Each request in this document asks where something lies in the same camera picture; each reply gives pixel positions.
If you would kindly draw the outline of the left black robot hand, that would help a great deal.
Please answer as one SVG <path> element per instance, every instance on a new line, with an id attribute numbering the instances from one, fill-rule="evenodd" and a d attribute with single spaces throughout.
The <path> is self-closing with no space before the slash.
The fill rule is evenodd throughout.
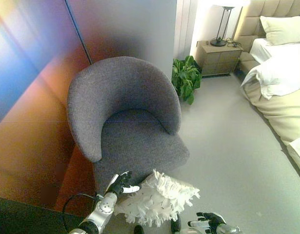
<path id="1" fill-rule="evenodd" d="M 105 194 L 114 193 L 117 196 L 121 194 L 134 193 L 141 189 L 140 185 L 131 185 L 131 171 L 126 171 L 122 174 L 115 174 L 106 188 Z"/>

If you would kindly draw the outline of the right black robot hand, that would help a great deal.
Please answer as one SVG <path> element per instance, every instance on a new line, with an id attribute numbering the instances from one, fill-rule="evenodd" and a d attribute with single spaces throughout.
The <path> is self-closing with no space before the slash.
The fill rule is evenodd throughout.
<path id="1" fill-rule="evenodd" d="M 188 221 L 188 226 L 205 228 L 207 234 L 216 234 L 217 227 L 221 224 L 226 224 L 223 217 L 216 213 L 197 212 L 196 215 L 199 218 L 197 220 Z"/>

